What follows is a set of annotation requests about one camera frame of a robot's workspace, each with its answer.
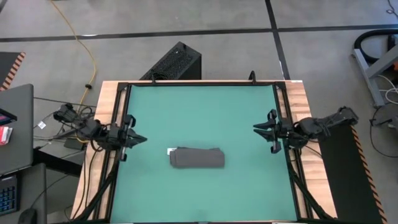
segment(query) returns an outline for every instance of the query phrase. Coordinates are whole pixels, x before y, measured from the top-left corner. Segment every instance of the black stand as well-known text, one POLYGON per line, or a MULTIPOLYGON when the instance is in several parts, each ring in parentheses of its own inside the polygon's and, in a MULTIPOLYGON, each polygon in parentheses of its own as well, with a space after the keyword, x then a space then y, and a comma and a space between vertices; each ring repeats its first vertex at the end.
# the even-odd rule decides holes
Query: black stand
POLYGON ((66 161, 65 159, 51 156, 50 154, 34 149, 32 166, 40 163, 44 163, 45 166, 49 169, 59 171, 64 174, 68 174, 74 177, 80 176, 81 165, 78 165, 74 162, 66 161))

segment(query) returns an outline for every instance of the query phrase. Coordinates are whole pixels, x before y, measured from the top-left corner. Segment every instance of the white cable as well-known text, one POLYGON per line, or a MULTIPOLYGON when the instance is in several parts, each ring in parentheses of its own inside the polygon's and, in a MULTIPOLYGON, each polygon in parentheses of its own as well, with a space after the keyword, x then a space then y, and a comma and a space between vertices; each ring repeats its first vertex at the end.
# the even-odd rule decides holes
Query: white cable
POLYGON ((393 104, 398 105, 398 102, 392 101, 390 98, 388 98, 388 93, 391 92, 391 91, 395 91, 395 92, 398 94, 398 88, 396 88, 396 86, 390 81, 390 79, 388 79, 388 78, 385 77, 384 75, 378 75, 378 77, 381 77, 381 78, 387 80, 387 82, 389 82, 390 85, 392 86, 392 88, 389 89, 389 90, 379 90, 379 91, 385 91, 386 94, 384 95, 384 97, 386 97, 386 100, 387 100, 388 102, 390 102, 390 103, 393 103, 393 104))

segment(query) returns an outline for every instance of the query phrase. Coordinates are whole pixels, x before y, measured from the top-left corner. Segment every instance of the gray cloth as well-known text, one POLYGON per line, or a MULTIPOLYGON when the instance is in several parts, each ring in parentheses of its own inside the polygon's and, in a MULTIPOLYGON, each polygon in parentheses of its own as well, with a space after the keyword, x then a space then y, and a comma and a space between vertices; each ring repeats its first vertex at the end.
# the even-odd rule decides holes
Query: gray cloth
POLYGON ((178 147, 170 152, 170 163, 176 168, 224 167, 225 156, 219 148, 193 149, 178 147))

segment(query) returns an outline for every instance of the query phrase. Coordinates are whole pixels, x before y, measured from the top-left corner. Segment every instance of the keyboard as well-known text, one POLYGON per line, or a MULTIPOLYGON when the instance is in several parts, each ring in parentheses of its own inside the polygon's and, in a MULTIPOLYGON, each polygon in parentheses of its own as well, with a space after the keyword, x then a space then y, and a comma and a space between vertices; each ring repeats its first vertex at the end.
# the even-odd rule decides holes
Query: keyboard
POLYGON ((17 176, 0 177, 0 216, 18 211, 17 176))

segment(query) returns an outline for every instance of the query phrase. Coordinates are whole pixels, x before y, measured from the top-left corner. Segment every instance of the yellow cable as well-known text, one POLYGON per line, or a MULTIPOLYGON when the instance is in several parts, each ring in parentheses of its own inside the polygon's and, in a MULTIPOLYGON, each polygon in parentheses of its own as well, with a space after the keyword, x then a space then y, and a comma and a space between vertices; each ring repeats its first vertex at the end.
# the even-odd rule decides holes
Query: yellow cable
MULTIPOLYGON (((86 47, 86 45, 83 44, 83 42, 80 41, 79 38, 77 38, 76 32, 75 32, 75 30, 73 29, 72 25, 70 25, 68 19, 63 15, 63 13, 62 13, 61 10, 57 7, 57 5, 53 2, 53 0, 50 0, 50 2, 51 2, 51 4, 54 6, 54 8, 58 11, 58 13, 62 16, 63 20, 68 24, 68 26, 69 26, 70 30, 72 31, 73 36, 75 37, 76 41, 77 41, 80 45, 82 45, 82 46, 85 48, 85 50, 87 51, 87 53, 90 55, 91 60, 93 61, 94 72, 93 72, 93 75, 91 76, 90 81, 88 82, 88 84, 90 85, 90 84, 93 82, 93 80, 94 80, 94 78, 95 78, 95 76, 96 76, 96 74, 97 74, 97 64, 96 64, 96 62, 95 62, 95 59, 94 59, 94 57, 93 57, 93 54, 90 52, 90 50, 88 50, 88 48, 86 47)), ((86 95, 87 95, 87 92, 88 92, 88 88, 86 87, 86 90, 85 90, 83 96, 81 97, 81 100, 80 100, 80 103, 79 103, 79 104, 82 104, 82 103, 83 103, 83 101, 84 101, 84 99, 85 99, 85 97, 86 97, 86 95)), ((89 141, 83 141, 83 140, 79 139, 78 136, 77 136, 77 134, 76 134, 76 139, 77 139, 77 141, 79 141, 79 142, 81 142, 81 143, 88 143, 88 142, 89 142, 89 141)))

